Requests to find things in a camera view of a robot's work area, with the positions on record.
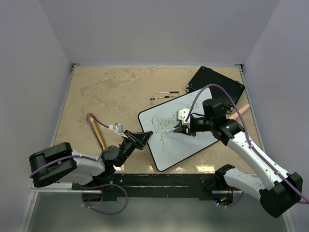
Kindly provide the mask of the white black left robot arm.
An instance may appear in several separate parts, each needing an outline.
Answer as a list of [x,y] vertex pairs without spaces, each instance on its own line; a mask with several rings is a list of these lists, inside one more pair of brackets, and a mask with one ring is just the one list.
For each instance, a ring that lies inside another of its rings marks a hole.
[[122,143],[107,147],[99,157],[79,153],[68,142],[54,145],[30,155],[29,177],[36,188],[55,182],[72,182],[96,189],[100,178],[113,174],[115,167],[122,166],[135,149],[143,150],[152,135],[152,131],[126,130]]

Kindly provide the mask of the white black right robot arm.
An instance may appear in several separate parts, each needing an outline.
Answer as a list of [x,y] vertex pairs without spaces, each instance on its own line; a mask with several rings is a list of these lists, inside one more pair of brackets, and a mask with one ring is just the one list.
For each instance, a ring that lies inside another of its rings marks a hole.
[[225,115],[218,99],[207,99],[202,104],[204,113],[191,113],[180,109],[176,113],[178,124],[173,132],[195,136],[198,132],[211,132],[225,146],[236,152],[256,173],[244,174],[232,165],[215,172],[212,182],[205,184],[211,191],[213,185],[225,190],[235,187],[256,198],[264,210],[277,218],[301,200],[303,179],[298,173],[290,174],[276,164],[246,134],[245,128]]

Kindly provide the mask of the white whiteboard black frame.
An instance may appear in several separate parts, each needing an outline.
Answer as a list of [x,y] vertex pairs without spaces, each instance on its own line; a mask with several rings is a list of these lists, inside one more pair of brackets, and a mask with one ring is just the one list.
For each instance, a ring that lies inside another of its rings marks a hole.
[[176,113],[190,108],[198,90],[156,105],[138,114],[143,131],[152,131],[148,146],[158,171],[162,172],[216,143],[211,132],[198,132],[195,137],[166,132],[178,124]]

